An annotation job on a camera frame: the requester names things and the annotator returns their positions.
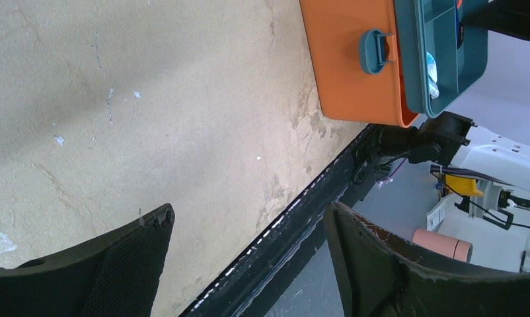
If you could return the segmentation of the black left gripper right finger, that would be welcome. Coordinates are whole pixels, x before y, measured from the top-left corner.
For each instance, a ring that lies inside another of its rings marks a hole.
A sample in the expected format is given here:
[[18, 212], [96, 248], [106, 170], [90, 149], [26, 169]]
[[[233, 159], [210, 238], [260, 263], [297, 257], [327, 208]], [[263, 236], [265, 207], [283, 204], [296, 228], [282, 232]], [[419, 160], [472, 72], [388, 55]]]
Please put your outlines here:
[[530, 273], [437, 254], [340, 202], [325, 228], [346, 316], [530, 316]]

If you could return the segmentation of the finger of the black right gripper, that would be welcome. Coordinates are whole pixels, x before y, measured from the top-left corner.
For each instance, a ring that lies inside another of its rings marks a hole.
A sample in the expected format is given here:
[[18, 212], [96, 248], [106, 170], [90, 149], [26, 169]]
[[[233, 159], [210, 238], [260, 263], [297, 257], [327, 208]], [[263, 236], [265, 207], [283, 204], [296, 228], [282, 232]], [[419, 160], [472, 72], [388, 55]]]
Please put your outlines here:
[[530, 42], [530, 0], [495, 0], [469, 13], [466, 25]]

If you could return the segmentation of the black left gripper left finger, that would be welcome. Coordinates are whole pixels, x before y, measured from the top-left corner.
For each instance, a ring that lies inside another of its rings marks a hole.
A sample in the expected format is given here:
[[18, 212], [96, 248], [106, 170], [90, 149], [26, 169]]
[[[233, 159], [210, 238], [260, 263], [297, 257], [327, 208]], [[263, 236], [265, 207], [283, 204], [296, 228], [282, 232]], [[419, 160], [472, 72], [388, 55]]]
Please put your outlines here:
[[76, 246], [0, 267], [0, 316], [150, 316], [174, 218], [166, 203]]

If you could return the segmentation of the teal plastic tray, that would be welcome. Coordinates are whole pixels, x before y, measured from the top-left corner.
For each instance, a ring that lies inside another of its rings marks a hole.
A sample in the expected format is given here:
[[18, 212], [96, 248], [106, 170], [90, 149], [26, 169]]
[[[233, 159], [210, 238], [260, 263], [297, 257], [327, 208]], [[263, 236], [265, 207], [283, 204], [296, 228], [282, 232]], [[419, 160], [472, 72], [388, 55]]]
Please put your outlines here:
[[[484, 74], [488, 32], [463, 18], [487, 1], [395, 1], [402, 83], [408, 110], [438, 117]], [[439, 97], [428, 91], [426, 52], [437, 64]]]

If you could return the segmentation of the teal box latch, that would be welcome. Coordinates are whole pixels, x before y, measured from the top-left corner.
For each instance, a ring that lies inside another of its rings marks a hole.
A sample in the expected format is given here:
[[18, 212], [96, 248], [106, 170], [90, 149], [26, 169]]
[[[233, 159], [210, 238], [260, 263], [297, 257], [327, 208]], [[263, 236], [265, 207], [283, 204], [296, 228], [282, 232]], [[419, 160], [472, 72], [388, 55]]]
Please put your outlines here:
[[387, 38], [391, 33], [384, 33], [374, 28], [361, 35], [358, 51], [360, 55], [361, 69], [368, 75], [377, 75], [389, 63], [389, 45]]

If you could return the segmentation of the orange medicine kit box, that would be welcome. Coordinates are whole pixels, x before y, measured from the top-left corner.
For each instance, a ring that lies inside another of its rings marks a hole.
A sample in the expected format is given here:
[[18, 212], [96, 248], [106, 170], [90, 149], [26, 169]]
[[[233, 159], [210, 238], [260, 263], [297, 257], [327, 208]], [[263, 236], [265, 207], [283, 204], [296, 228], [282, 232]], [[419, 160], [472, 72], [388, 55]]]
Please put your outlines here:
[[[323, 114], [333, 120], [409, 127], [394, 1], [301, 1]], [[377, 75], [361, 69], [358, 46], [371, 29], [387, 38], [393, 61]]]

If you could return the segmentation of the teal sachet strip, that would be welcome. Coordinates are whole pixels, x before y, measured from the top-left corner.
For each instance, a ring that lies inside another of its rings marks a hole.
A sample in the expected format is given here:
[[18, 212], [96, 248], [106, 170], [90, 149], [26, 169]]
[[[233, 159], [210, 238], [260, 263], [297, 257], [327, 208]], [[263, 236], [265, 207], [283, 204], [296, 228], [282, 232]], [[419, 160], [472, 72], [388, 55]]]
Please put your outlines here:
[[437, 64], [436, 60], [430, 52], [426, 52], [426, 61], [428, 72], [428, 91], [430, 98], [433, 100], [439, 97], [439, 88], [437, 85]]

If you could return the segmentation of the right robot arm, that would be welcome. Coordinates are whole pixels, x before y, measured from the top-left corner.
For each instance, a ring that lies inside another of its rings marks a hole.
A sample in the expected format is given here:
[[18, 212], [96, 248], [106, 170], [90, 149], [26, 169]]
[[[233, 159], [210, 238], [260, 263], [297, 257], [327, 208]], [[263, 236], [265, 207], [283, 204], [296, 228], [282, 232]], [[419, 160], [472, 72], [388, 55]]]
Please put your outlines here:
[[406, 105], [427, 120], [403, 129], [411, 163], [432, 161], [479, 172], [530, 192], [530, 146], [447, 108], [484, 74], [490, 1], [395, 1]]

